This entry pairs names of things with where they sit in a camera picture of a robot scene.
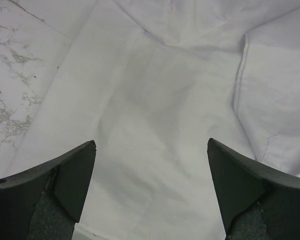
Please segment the white long sleeve shirt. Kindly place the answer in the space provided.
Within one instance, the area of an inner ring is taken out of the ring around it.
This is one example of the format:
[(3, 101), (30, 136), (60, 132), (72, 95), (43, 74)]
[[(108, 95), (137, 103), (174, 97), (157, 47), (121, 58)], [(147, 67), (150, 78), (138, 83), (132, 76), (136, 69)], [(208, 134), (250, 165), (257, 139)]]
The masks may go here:
[(300, 178), (300, 0), (0, 0), (0, 183), (93, 140), (77, 235), (224, 239), (211, 138)]

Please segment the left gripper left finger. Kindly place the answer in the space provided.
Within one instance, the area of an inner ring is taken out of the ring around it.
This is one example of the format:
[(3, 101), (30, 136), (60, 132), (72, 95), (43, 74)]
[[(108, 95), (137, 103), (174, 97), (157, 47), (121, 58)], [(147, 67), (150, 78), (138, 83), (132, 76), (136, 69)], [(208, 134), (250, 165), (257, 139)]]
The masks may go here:
[(70, 240), (80, 221), (96, 158), (87, 141), (0, 179), (0, 240)]

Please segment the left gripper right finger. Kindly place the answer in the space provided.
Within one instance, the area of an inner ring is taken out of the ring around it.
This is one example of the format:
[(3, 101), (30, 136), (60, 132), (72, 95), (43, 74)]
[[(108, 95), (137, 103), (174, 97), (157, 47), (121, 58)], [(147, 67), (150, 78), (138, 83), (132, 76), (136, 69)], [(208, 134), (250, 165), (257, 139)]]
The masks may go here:
[(300, 178), (210, 138), (207, 156), (227, 240), (300, 240)]

